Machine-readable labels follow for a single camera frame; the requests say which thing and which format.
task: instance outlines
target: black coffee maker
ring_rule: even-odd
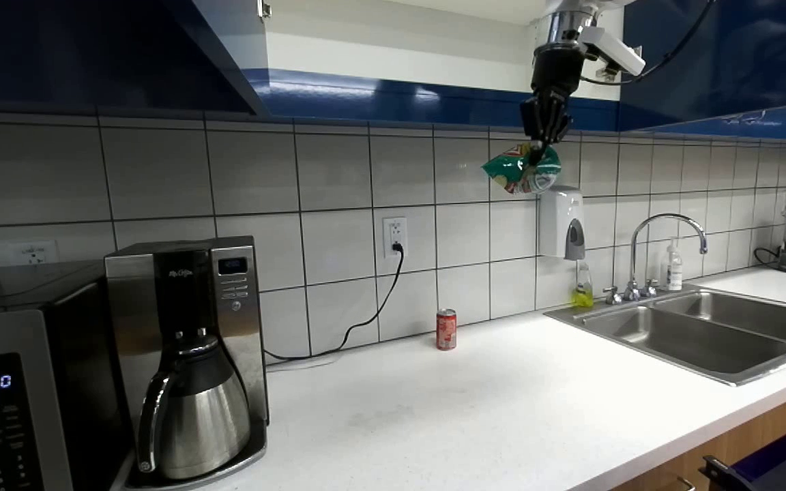
[[[266,450],[254,241],[145,242],[106,279],[138,452],[132,486],[222,477]]]

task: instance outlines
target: chrome faucet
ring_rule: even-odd
[[[651,222],[659,222],[659,218],[681,218],[681,222],[686,222],[686,224],[693,227],[697,234],[700,234],[700,254],[707,254],[707,252],[709,252],[709,241],[704,237],[704,230],[701,230],[692,216],[684,216],[684,214],[656,214],[656,216],[644,218],[644,222],[636,227],[634,242],[630,242],[630,283],[628,283],[628,290],[625,290],[625,295],[622,295],[622,300],[628,300],[628,304],[644,297],[643,290],[636,286],[636,241],[640,241],[640,231],[643,231]]]

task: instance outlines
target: soda can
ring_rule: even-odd
[[[437,316],[437,349],[456,349],[456,310],[445,309]]]

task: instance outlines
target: stainless steel sink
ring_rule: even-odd
[[[731,384],[786,364],[786,306],[707,290],[551,316]]]

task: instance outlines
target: kitchen counter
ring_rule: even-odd
[[[700,282],[786,304],[786,272]],[[267,452],[203,491],[613,489],[786,400],[529,315],[270,369]]]

